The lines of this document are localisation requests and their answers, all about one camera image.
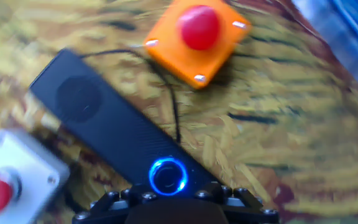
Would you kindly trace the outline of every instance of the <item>screw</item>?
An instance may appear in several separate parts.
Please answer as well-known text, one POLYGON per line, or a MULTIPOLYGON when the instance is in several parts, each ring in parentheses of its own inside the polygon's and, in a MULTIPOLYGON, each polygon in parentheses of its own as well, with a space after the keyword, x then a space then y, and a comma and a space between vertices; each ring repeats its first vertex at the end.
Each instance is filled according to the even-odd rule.
POLYGON ((205 82, 205 76, 204 75, 196 75, 194 77, 194 79, 199 81, 199 82, 205 82))
POLYGON ((48 184, 56 184, 56 179, 52 176, 48 177, 48 184))
POLYGON ((248 189, 242 188, 242 187, 236 188, 236 189, 234 189, 234 190, 236 190, 236 191, 238 191, 238 192, 248 191, 248 189))
POLYGON ((271 208, 261 208, 260 211, 266 215, 273 215, 278 213, 276 209, 271 209, 271 208))
POLYGON ((239 21, 234 21, 232 23, 233 26, 235 27, 238 27, 238 28, 241 28, 241 29, 245 29, 247 27, 247 25, 243 24, 242 22, 239 22, 239 21))
POLYGON ((110 197, 112 197, 112 196, 115 196, 115 195, 119 195, 119 192, 109 192, 108 195, 110 197))
POLYGON ((121 194, 121 198, 124 199, 124 200, 128 199, 129 191, 130 191, 130 189, 122 190, 121 193, 120 193, 120 194, 121 194))
POLYGON ((150 202, 157 198, 157 195, 154 192, 146 192, 142 194, 143 202, 150 202))
POLYGON ((207 192, 206 190, 199 190, 197 191, 197 193, 195 194, 195 197, 198 199, 210 199, 211 195, 209 194, 209 192, 207 192))
POLYGON ((90 215, 91 215, 90 212, 81 212, 75 215, 75 219, 84 220, 85 218, 88 218, 90 215))
POLYGON ((5 140, 5 134, 0 134, 0 146, 4 144, 4 140, 5 140))
POLYGON ((154 47, 158 44, 158 40, 149 40, 146 42, 146 46, 148 47, 154 47))
POLYGON ((226 197, 231 197, 231 195, 233 194, 233 189, 231 189, 231 187, 222 185, 222 189, 223 189, 223 194, 226 197))

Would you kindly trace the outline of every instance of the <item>orange box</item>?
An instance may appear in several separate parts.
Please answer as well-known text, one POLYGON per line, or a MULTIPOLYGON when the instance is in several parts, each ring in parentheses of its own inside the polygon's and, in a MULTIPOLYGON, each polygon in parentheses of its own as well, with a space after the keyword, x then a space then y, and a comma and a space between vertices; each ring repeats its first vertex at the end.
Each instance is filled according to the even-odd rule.
POLYGON ((250 22, 223 0, 176 0, 150 31, 144 46, 159 64, 199 89, 208 85, 250 29, 250 22), (213 8, 219 19, 219 37, 207 50, 192 49, 181 36, 181 16, 197 6, 213 8))

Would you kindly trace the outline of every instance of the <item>orange button housing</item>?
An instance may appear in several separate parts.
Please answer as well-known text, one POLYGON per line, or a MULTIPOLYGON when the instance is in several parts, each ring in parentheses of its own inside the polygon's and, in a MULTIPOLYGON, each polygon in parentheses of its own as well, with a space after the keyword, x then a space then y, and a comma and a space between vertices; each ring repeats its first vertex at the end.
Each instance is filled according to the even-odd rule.
POLYGON ((250 29, 250 22, 223 0, 175 0, 150 31, 144 46, 159 64, 200 89, 208 85, 250 29), (191 28, 198 24, 205 29, 191 28), (202 35, 206 43, 200 42, 202 35))

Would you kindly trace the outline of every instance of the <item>black speaker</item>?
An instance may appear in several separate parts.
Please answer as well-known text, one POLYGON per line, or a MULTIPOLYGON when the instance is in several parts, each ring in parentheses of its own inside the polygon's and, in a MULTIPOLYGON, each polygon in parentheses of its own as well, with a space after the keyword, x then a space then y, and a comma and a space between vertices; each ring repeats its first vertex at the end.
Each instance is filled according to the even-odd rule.
POLYGON ((30 90, 132 184, 160 197, 190 197, 205 183, 219 182, 71 50, 61 50, 30 90))

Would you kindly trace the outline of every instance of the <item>blue led ring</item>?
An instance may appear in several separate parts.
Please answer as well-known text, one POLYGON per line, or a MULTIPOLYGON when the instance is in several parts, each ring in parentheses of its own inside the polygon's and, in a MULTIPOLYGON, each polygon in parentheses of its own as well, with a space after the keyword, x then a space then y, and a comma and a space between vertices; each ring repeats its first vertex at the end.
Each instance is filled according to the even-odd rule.
POLYGON ((172 195, 175 195, 177 193, 179 193, 180 191, 182 191, 187 182, 188 182, 188 176, 187 176, 187 172, 186 172, 186 169, 185 169, 185 166, 178 160, 172 158, 172 157, 168 157, 168 158, 163 158, 163 159, 159 159, 157 161, 155 161, 152 165, 152 167, 150 168, 149 170, 149 181, 150 181, 150 184, 153 188, 154 191, 156 191, 158 194, 160 195, 165 195, 165 196, 172 196, 172 195), (158 171, 158 169, 163 165, 163 163, 165 162, 173 162, 175 163, 176 165, 178 165, 178 167, 180 167, 180 170, 181 170, 181 176, 182 178, 180 179, 180 183, 179 183, 179 187, 177 188, 176 191, 172 192, 172 193, 163 193, 161 192, 156 186, 155 186, 155 183, 154 183, 154 175, 155 173, 158 171))

